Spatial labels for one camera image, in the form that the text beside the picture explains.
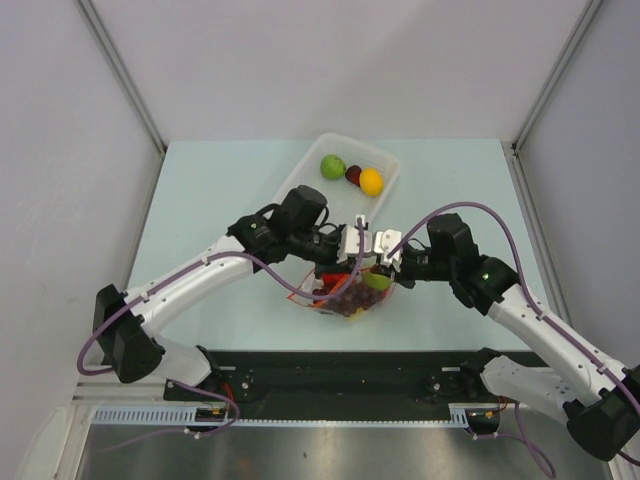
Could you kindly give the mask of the yellow green pear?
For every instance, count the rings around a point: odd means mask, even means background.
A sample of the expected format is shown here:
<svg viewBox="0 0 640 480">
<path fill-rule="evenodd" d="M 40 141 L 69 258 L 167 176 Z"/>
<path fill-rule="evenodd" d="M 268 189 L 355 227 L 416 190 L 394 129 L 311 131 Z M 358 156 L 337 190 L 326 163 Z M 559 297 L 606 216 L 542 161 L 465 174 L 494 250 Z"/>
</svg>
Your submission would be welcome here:
<svg viewBox="0 0 640 480">
<path fill-rule="evenodd" d="M 363 283 L 376 291 L 385 291 L 393 283 L 392 279 L 386 275 L 374 273 L 372 270 L 364 271 L 362 274 Z"/>
</svg>

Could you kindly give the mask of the dark purple grape bunch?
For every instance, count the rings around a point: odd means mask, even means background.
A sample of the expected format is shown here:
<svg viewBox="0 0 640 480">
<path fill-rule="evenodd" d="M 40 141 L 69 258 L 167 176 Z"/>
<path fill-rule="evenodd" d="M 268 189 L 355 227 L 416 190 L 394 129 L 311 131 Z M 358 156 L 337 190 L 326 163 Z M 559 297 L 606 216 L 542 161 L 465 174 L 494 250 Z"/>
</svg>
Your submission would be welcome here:
<svg viewBox="0 0 640 480">
<path fill-rule="evenodd" d="M 323 313 L 350 318 L 381 303 L 387 293 L 388 290 L 376 291 L 368 288 L 363 281 L 354 282 L 339 297 L 314 301 L 312 307 Z"/>
</svg>

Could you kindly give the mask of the red green apple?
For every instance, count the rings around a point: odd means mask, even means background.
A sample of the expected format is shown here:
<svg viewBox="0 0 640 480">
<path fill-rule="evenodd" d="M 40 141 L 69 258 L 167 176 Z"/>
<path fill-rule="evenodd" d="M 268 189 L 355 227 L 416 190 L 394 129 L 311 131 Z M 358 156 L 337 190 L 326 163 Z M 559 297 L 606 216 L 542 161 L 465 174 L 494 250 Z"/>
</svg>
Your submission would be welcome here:
<svg viewBox="0 0 640 480">
<path fill-rule="evenodd" d="M 349 278 L 348 273 L 324 273 L 321 277 L 323 285 L 329 289 L 342 285 Z"/>
</svg>

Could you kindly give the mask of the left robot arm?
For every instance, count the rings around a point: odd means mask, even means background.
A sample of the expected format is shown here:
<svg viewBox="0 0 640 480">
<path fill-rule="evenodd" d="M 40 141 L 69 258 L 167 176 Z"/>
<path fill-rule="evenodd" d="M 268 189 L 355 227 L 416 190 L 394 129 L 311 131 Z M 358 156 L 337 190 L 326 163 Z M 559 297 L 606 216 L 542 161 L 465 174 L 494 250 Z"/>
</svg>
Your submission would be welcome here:
<svg viewBox="0 0 640 480">
<path fill-rule="evenodd" d="M 197 398 L 214 397 L 221 376 L 198 347 L 162 338 L 162 330 L 206 296 L 258 272 L 270 275 L 290 292 L 273 265 L 294 256 L 317 266 L 348 265 L 354 272 L 366 253 L 366 218 L 324 233 L 319 218 L 328 216 L 326 197 L 301 185 L 282 202 L 241 217 L 226 234 L 173 272 L 126 293 L 109 284 L 98 291 L 89 345 L 99 345 L 105 372 L 123 384 L 152 374 L 184 383 Z"/>
</svg>

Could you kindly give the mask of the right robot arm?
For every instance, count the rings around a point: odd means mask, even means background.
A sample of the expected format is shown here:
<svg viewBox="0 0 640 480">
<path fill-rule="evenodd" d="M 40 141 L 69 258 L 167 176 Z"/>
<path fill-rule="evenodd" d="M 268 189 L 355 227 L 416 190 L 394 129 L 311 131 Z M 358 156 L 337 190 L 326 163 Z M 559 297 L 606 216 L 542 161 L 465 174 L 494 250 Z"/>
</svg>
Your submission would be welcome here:
<svg viewBox="0 0 640 480">
<path fill-rule="evenodd" d="M 504 396 L 563 424 L 588 454 L 610 461 L 639 431 L 639 370 L 587 342 L 535 298 L 522 274 L 480 254 L 457 214 L 426 223 L 429 246 L 410 246 L 395 230 L 373 236 L 374 253 L 396 281 L 443 281 L 466 307 L 489 317 L 523 341 L 549 372 L 519 365 L 485 348 L 467 362 L 463 393 L 473 401 Z"/>
</svg>

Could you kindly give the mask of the clear zip bag orange zipper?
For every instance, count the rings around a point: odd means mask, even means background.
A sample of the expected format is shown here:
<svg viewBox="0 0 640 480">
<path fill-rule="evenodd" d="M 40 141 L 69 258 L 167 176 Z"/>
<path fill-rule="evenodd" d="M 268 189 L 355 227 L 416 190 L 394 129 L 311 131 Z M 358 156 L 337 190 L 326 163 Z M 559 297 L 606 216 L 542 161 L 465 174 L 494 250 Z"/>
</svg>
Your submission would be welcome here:
<svg viewBox="0 0 640 480">
<path fill-rule="evenodd" d="M 355 279 L 339 296 L 335 293 L 342 287 L 349 273 L 310 272 L 298 286 L 304 293 L 316 296 L 332 295 L 329 300 L 311 300 L 291 292 L 287 299 L 303 308 L 320 314 L 336 315 L 352 320 L 358 315 L 380 307 L 393 294 L 395 282 L 392 277 L 379 274 L 373 267 L 361 268 Z"/>
</svg>

